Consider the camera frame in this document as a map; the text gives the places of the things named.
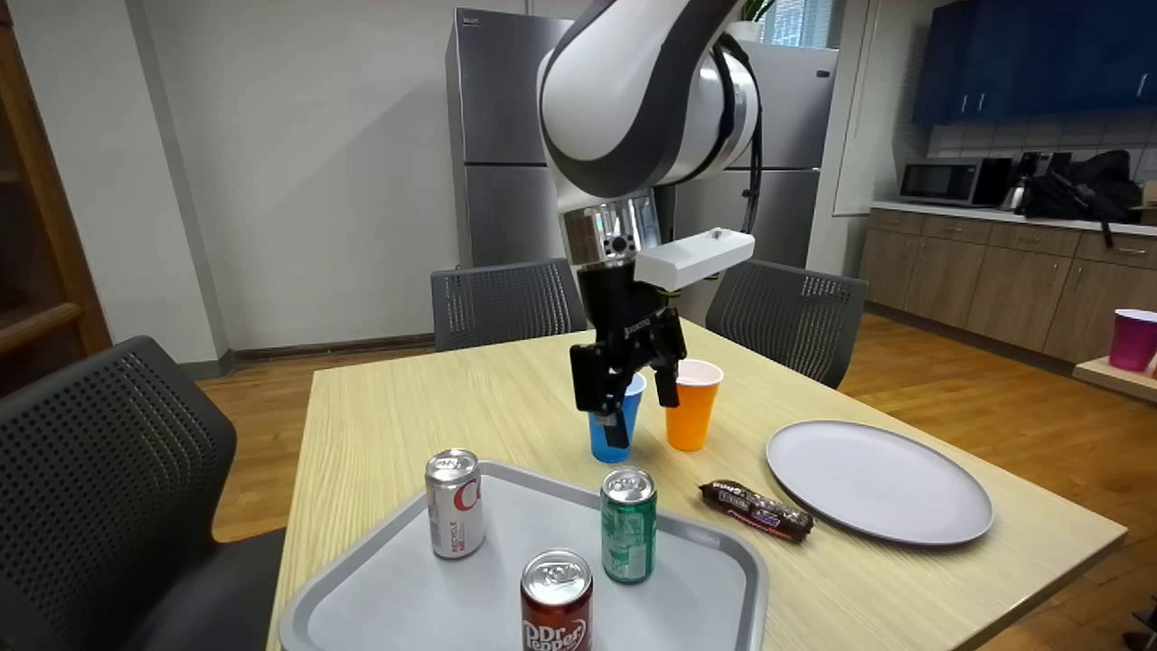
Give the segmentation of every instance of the table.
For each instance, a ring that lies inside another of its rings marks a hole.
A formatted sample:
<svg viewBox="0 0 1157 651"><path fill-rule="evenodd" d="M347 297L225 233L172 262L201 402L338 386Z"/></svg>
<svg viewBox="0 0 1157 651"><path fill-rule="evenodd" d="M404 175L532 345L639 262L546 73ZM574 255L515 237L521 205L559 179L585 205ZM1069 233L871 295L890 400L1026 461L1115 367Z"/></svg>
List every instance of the table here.
<svg viewBox="0 0 1157 651"><path fill-rule="evenodd" d="M650 471L663 509L756 547L769 580L765 647L961 647L1012 623L1043 595L1091 565L1123 530L1015 473L959 453L885 413L797 377L723 337L682 321L691 356L723 367L712 437L682 455L663 443L655 396L639 410L638 465ZM423 496L423 465L439 448L539 471L598 488L607 467L585 453L585 416L571 407L569 348L546 337L400 362L347 367L315 377L299 445L293 515L275 598L270 647L289 598ZM798 421L876 424L959 461L990 496L999 524L961 550L903 550L818 521L802 547L765 541L698 502L712 479L774 486L762 445Z"/></svg>

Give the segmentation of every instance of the green can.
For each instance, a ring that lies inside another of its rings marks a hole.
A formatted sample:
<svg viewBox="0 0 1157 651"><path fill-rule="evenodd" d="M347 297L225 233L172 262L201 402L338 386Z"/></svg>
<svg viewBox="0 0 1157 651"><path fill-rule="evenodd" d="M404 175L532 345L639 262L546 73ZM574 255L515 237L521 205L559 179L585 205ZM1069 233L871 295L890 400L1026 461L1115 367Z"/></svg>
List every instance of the green can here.
<svg viewBox="0 0 1157 651"><path fill-rule="evenodd" d="M620 467L604 479L604 571L610 582L648 582L655 570L658 494L650 473Z"/></svg>

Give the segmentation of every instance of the kitchen cabinet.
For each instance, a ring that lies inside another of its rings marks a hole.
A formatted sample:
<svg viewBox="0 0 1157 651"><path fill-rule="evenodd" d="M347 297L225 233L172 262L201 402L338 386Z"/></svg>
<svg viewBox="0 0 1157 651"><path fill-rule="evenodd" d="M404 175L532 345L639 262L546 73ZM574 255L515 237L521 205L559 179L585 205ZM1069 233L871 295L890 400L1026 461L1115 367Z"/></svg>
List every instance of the kitchen cabinet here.
<svg viewBox="0 0 1157 651"><path fill-rule="evenodd" d="M1152 0L953 0L933 11L917 125L1157 110Z"/></svg>
<svg viewBox="0 0 1157 651"><path fill-rule="evenodd" d="M961 114L961 70L975 3L943 3L933 11L927 60L914 91L914 125L946 125Z"/></svg>
<svg viewBox="0 0 1157 651"><path fill-rule="evenodd" d="M930 222L914 267L914 314L961 326L969 320L990 226Z"/></svg>
<svg viewBox="0 0 1157 651"><path fill-rule="evenodd" d="M917 310L923 249L927 238L917 219L871 219L864 245L869 301L898 310Z"/></svg>
<svg viewBox="0 0 1157 651"><path fill-rule="evenodd" d="M1031 226L996 230L964 331L1012 348L1046 350L1078 238L1078 233Z"/></svg>
<svg viewBox="0 0 1157 651"><path fill-rule="evenodd" d="M1108 356L1115 340L1115 307L1157 310L1157 267L1074 262L1046 348L1064 362Z"/></svg>
<svg viewBox="0 0 1157 651"><path fill-rule="evenodd" d="M98 348L107 331L0 0L0 396Z"/></svg>
<svg viewBox="0 0 1157 651"><path fill-rule="evenodd" d="M1026 0L959 0L933 11L917 75L917 125L1002 120L1018 114Z"/></svg>
<svg viewBox="0 0 1157 651"><path fill-rule="evenodd" d="M869 301L982 340L1088 362L1110 350L1115 307L1157 310L1157 237L876 210Z"/></svg>
<svg viewBox="0 0 1157 651"><path fill-rule="evenodd" d="M1067 256L988 249L964 331L1046 350L1067 267Z"/></svg>
<svg viewBox="0 0 1157 651"><path fill-rule="evenodd" d="M1152 0L1034 0L1031 114L1121 114L1152 110L1157 25Z"/></svg>

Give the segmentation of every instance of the floor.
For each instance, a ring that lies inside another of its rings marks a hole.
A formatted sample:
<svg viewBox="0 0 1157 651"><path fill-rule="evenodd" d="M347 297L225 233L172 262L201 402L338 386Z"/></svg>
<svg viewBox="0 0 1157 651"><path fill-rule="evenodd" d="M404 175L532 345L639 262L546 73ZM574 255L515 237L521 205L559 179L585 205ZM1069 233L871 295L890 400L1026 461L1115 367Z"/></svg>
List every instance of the floor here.
<svg viewBox="0 0 1157 651"><path fill-rule="evenodd" d="M421 350L246 360L233 377L201 380L239 428L218 537L286 524L315 368ZM1133 610L1157 595L1157 407L885 314L864 320L841 390L1128 524L1123 550L988 643L1121 647L1121 635L1135 629Z"/></svg>

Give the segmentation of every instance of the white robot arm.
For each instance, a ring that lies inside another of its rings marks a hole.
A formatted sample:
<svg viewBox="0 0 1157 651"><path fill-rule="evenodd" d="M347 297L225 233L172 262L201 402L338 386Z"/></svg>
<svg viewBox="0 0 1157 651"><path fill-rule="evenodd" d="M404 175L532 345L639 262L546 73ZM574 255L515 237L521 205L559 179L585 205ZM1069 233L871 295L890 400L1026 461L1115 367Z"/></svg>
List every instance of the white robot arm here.
<svg viewBox="0 0 1157 651"><path fill-rule="evenodd" d="M623 390L655 368L663 407L686 356L669 289L751 256L751 237L663 242L655 184L727 166L756 134L761 87L723 35L738 0L598 0L539 70L539 120L558 179L593 348L571 348L574 407L623 434Z"/></svg>
<svg viewBox="0 0 1157 651"><path fill-rule="evenodd" d="M541 67L554 166L598 198L727 166L761 117L756 75L718 43L738 0L599 0Z"/></svg>

